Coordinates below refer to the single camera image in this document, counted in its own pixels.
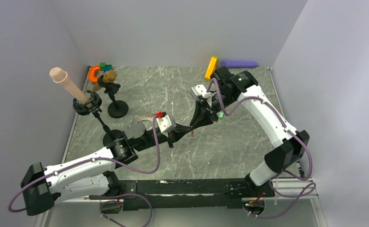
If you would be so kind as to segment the metal disc with keyrings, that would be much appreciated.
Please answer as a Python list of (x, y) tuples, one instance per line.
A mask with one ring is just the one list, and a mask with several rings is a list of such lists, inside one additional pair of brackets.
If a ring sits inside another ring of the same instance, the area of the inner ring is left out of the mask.
[(153, 113), (150, 113), (150, 112), (145, 113), (145, 114), (142, 114), (142, 115), (136, 115), (132, 119), (131, 123), (136, 123), (136, 122), (139, 123), (139, 122), (141, 122), (143, 124), (146, 124), (146, 123), (152, 124), (153, 117), (154, 117), (154, 114)]

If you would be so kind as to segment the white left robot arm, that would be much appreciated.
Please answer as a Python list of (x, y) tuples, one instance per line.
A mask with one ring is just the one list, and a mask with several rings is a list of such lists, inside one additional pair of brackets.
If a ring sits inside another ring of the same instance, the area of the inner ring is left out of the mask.
[(138, 159), (138, 151), (159, 148), (165, 142), (172, 147), (191, 131), (191, 126), (161, 120), (157, 120), (156, 127), (150, 130), (143, 123), (134, 122), (117, 139), (94, 153), (54, 166), (34, 163), (20, 184), (25, 203), (22, 210), (28, 216), (35, 216), (57, 203), (82, 196), (115, 198), (120, 193), (115, 169), (126, 167), (139, 173), (139, 169), (129, 166)]

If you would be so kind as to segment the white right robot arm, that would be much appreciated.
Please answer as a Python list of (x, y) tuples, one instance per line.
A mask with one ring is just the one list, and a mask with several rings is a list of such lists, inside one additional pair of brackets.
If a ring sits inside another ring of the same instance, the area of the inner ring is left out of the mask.
[(243, 106), (268, 136), (274, 150), (246, 175), (245, 191), (248, 195), (257, 196), (266, 182), (304, 155), (308, 133), (297, 130), (277, 111), (249, 71), (232, 74), (227, 67), (220, 67), (213, 72), (208, 87), (196, 85), (191, 88), (191, 94), (196, 101), (190, 123), (192, 129), (216, 122), (220, 112), (230, 116)]

